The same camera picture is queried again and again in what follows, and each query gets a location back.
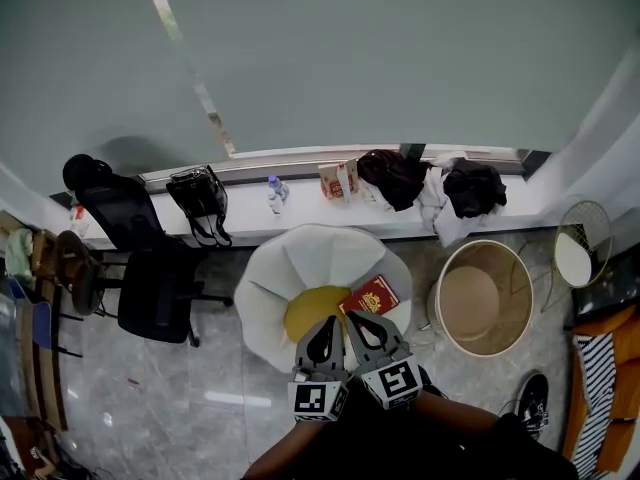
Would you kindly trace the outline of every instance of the beige bin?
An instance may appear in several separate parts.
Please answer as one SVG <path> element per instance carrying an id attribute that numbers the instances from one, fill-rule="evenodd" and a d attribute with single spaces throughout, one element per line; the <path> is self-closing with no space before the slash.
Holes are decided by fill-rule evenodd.
<path id="1" fill-rule="evenodd" d="M 526 267 L 509 247 L 476 240 L 458 249 L 431 288 L 427 314 L 462 351 L 493 357 L 524 334 L 533 308 Z"/>

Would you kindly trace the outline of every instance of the gray roller blind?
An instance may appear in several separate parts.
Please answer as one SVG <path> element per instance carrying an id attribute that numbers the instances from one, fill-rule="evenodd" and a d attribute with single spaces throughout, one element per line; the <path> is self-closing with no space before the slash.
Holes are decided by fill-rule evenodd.
<path id="1" fill-rule="evenodd" d="M 428 142 L 555 151 L 640 0 L 169 0 L 238 151 Z"/>
<path id="2" fill-rule="evenodd" d="M 135 173 L 226 158 L 151 0 L 0 0 L 0 161 L 42 194 L 93 154 Z"/>

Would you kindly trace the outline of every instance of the black sneaker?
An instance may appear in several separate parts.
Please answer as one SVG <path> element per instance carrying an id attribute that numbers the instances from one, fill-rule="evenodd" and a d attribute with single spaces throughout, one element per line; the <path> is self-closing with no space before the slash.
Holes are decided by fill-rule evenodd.
<path id="1" fill-rule="evenodd" d="M 520 390 L 516 416 L 536 441 L 540 431 L 549 424 L 548 398 L 547 378 L 540 372 L 533 372 Z"/>

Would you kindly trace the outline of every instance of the bag strap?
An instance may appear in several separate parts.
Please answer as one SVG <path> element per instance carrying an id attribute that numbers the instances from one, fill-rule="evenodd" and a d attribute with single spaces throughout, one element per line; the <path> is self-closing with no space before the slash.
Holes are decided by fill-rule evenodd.
<path id="1" fill-rule="evenodd" d="M 222 227 L 222 224 L 224 223 L 224 217 L 222 215 L 216 216 L 216 231 L 228 243 L 223 243 L 218 241 L 217 237 L 213 233 L 213 229 L 211 228 L 211 222 L 209 221 L 209 216 L 207 216 L 207 222 L 209 222 L 209 229 L 211 230 L 211 233 L 207 233 L 196 219 L 189 218 L 189 225 L 191 226 L 191 234 L 193 235 L 193 238 L 196 239 L 196 242 L 198 242 L 198 244 L 200 244 L 200 246 L 204 249 L 218 249 L 221 247 L 231 247 L 233 243 L 231 241 L 231 237 L 227 234 L 227 232 Z M 203 238 L 213 240 L 215 243 L 213 244 L 202 243 L 198 239 L 198 234 Z"/>

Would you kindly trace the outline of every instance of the black handbag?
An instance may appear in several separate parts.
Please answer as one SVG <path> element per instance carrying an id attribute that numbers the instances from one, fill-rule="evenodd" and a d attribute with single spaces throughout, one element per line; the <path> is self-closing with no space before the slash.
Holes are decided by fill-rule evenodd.
<path id="1" fill-rule="evenodd" d="M 211 167 L 202 165 L 171 175 L 167 190 L 187 216 L 191 233 L 202 247 L 231 246 L 231 237 L 222 226 L 227 215 L 227 193 Z M 210 216 L 215 216 L 216 219 L 215 232 L 209 220 Z M 210 233 L 196 220 L 199 217 L 207 218 Z M 201 242 L 198 235 L 213 240 L 213 243 Z"/>

